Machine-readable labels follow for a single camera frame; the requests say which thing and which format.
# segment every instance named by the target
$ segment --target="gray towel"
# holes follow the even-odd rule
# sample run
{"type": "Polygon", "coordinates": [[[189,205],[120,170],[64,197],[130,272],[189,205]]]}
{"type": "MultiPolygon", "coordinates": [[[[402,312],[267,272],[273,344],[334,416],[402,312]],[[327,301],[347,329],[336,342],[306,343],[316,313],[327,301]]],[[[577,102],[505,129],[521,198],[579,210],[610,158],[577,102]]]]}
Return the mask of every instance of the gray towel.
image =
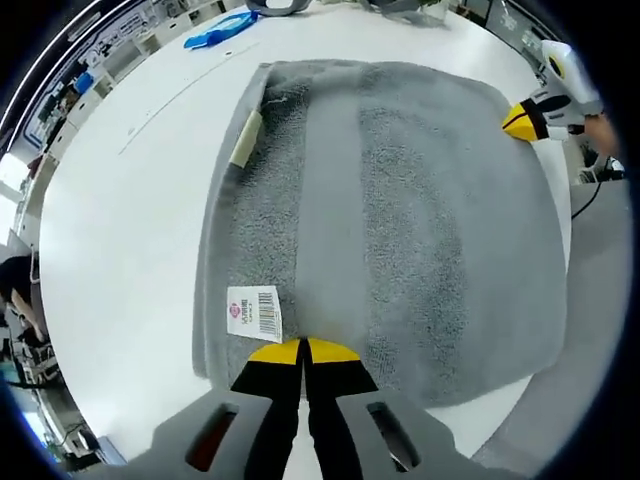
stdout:
{"type": "Polygon", "coordinates": [[[285,338],[347,345],[379,387],[424,407],[553,364],[559,222],[533,149],[500,128],[508,110],[492,87],[411,64],[261,67],[212,180],[197,370],[227,387],[264,344],[226,332],[227,287],[251,285],[278,288],[285,338]],[[227,168],[253,108],[253,153],[227,168]]]}

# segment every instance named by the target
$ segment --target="white table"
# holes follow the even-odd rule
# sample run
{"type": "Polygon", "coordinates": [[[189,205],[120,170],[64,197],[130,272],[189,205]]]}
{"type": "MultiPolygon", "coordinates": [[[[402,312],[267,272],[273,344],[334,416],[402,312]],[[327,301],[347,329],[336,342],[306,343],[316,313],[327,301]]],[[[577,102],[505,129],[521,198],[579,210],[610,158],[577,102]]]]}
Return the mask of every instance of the white table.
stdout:
{"type": "MultiPolygon", "coordinates": [[[[210,388],[191,364],[200,231],[213,162],[260,62],[408,61],[484,81],[511,102],[538,87],[514,50],[453,14],[446,28],[419,29],[357,5],[313,5],[305,15],[263,19],[212,49],[183,50],[189,35],[149,58],[102,102],[69,146],[43,211],[42,288],[60,367],[96,436],[108,436],[127,459],[148,449],[158,424],[210,388]]],[[[568,261],[562,147],[545,141],[535,148],[568,261]]],[[[469,456],[528,382],[433,413],[469,456]]]]}

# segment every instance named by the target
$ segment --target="barcode sticker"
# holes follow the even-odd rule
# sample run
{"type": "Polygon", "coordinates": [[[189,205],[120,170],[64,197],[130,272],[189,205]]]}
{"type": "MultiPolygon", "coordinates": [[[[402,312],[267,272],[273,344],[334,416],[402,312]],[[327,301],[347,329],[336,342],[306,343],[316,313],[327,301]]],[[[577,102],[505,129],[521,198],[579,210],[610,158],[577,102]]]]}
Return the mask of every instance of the barcode sticker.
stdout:
{"type": "Polygon", "coordinates": [[[276,287],[229,287],[227,332],[282,343],[282,314],[276,287]]]}

